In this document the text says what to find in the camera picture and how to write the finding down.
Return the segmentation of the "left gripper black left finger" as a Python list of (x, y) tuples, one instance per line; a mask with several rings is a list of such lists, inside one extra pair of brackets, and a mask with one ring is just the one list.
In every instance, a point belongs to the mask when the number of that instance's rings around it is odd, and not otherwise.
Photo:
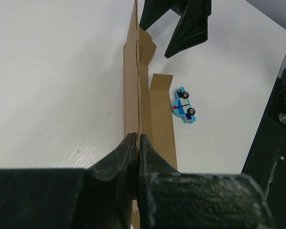
[(137, 134), (88, 169), (0, 169), (0, 229), (128, 229)]

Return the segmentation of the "brown cardboard box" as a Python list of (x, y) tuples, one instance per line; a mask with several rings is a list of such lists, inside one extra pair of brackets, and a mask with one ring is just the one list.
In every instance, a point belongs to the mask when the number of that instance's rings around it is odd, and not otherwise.
[(149, 76), (155, 51), (150, 34), (139, 26), (134, 1), (123, 47), (123, 130), (132, 137), (127, 165), (130, 220), (136, 229), (175, 229), (178, 217), (169, 200), (169, 180), (178, 172), (170, 112), (173, 77)]

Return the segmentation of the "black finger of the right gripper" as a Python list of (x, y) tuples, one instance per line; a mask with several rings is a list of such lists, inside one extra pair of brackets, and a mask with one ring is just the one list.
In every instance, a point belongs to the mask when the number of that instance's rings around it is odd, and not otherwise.
[(182, 16), (186, 6), (186, 0), (145, 0), (139, 25), (145, 31), (168, 10), (173, 10), (179, 16)]
[(166, 58), (208, 40), (208, 17), (211, 15), (212, 2), (184, 0), (180, 10), (180, 20), (164, 54)]

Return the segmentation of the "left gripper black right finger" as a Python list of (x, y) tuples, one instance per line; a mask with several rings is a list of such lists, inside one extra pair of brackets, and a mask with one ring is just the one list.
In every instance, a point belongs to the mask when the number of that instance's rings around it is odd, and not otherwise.
[(272, 229), (259, 185), (247, 175), (183, 174), (140, 137), (137, 201), (143, 229)]

